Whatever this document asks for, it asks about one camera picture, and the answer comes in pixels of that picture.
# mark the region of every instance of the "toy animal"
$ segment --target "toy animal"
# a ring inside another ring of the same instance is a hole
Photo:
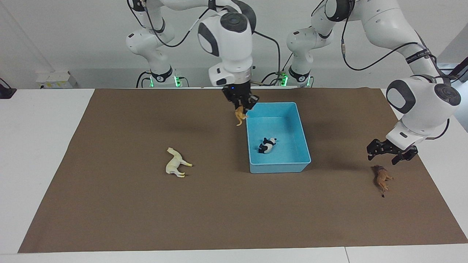
[[[179,172],[177,170],[177,168],[179,168],[179,165],[183,164],[183,165],[190,166],[190,167],[193,166],[193,165],[186,162],[186,161],[184,161],[182,159],[182,155],[180,153],[178,153],[176,150],[174,150],[173,148],[171,148],[171,147],[168,148],[168,153],[172,154],[174,157],[166,165],[166,173],[174,174],[177,177],[184,178],[185,173],[181,173],[181,172]]]
[[[245,120],[247,118],[247,116],[244,114],[244,107],[243,106],[239,106],[235,110],[235,117],[239,120],[239,124],[237,124],[236,126],[241,126],[242,125],[242,120]]]
[[[385,197],[385,191],[389,191],[385,181],[393,180],[393,177],[388,175],[388,171],[383,166],[375,165],[372,168],[376,173],[375,184],[382,188],[382,197]]]
[[[276,145],[276,138],[270,138],[270,140],[267,140],[267,138],[263,139],[263,143],[260,144],[258,147],[258,152],[259,153],[269,153],[273,149],[273,146]]]

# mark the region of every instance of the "panda toy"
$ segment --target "panda toy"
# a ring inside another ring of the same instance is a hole
[[[258,147],[258,153],[269,153],[273,149],[273,145],[276,144],[276,138],[263,139],[263,143]]]

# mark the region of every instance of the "white tabletop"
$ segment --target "white tabletop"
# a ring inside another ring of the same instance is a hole
[[[16,254],[94,90],[18,90],[0,101],[0,262],[468,262],[468,244]],[[435,133],[445,127],[442,125]],[[419,156],[465,235],[468,133],[453,117],[446,135],[418,145]]]

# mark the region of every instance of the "light blue tray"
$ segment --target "light blue tray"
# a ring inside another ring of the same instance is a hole
[[[247,116],[251,173],[298,173],[311,162],[296,103],[257,103]],[[270,153],[258,153],[265,137],[278,140]]]

